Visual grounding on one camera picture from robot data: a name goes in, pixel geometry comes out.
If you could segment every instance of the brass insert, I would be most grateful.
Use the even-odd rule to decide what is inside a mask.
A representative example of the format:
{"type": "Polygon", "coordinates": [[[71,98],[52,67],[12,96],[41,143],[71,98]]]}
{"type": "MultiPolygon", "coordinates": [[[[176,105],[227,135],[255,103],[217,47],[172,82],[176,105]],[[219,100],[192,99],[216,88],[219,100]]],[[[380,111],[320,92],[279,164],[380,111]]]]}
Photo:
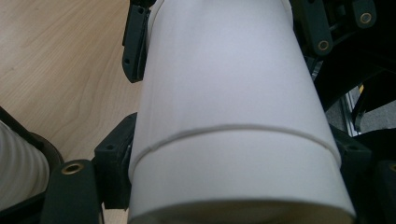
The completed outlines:
{"type": "Polygon", "coordinates": [[[328,49],[329,48],[329,41],[326,41],[326,40],[322,40],[322,41],[320,41],[319,43],[318,43],[318,48],[320,49],[320,50],[326,50],[326,49],[328,49]]]}
{"type": "Polygon", "coordinates": [[[370,23],[372,18],[373,18],[373,16],[370,13],[368,13],[368,12],[363,13],[363,14],[361,14],[361,23],[363,23],[363,24],[370,23]]]}
{"type": "Polygon", "coordinates": [[[73,175],[84,169],[84,165],[79,162],[70,163],[62,169],[62,174],[73,175]]]}

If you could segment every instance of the white cylinder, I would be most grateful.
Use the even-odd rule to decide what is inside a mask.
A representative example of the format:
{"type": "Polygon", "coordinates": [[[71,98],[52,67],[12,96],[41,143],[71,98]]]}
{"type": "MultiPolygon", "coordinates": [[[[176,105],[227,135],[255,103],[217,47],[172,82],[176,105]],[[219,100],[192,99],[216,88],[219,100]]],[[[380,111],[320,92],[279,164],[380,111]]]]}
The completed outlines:
{"type": "Polygon", "coordinates": [[[130,222],[351,223],[340,155],[290,8],[279,0],[156,4],[130,222]]]}
{"type": "Polygon", "coordinates": [[[0,121],[0,211],[43,192],[49,178],[44,155],[0,121]]]}

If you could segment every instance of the light wood tabletop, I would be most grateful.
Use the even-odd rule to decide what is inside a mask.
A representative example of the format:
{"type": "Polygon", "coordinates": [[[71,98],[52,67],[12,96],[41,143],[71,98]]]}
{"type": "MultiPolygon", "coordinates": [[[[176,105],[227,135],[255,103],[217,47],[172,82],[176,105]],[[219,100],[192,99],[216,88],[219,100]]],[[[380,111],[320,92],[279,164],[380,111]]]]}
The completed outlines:
{"type": "MultiPolygon", "coordinates": [[[[121,67],[129,1],[0,0],[0,106],[66,161],[137,111],[141,84],[121,67]]],[[[126,223],[106,211],[106,223],[126,223]]]]}

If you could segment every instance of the wooden surface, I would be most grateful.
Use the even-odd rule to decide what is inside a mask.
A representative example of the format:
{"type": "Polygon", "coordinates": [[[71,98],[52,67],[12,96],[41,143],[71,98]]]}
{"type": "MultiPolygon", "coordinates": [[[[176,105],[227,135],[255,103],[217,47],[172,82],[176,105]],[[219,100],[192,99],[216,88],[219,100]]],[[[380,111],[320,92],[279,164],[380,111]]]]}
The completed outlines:
{"type": "MultiPolygon", "coordinates": [[[[0,0],[0,105],[66,161],[134,113],[140,83],[121,67],[127,0],[0,0]]],[[[126,223],[123,211],[106,223],[126,223]]]]}

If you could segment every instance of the ribbed white tube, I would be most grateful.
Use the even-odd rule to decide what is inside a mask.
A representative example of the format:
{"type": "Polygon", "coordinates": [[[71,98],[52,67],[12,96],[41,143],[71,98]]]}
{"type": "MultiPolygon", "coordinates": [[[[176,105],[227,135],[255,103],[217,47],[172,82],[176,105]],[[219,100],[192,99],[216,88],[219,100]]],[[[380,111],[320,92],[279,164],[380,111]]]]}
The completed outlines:
{"type": "Polygon", "coordinates": [[[43,192],[49,177],[44,155],[0,122],[0,211],[43,192]]]}

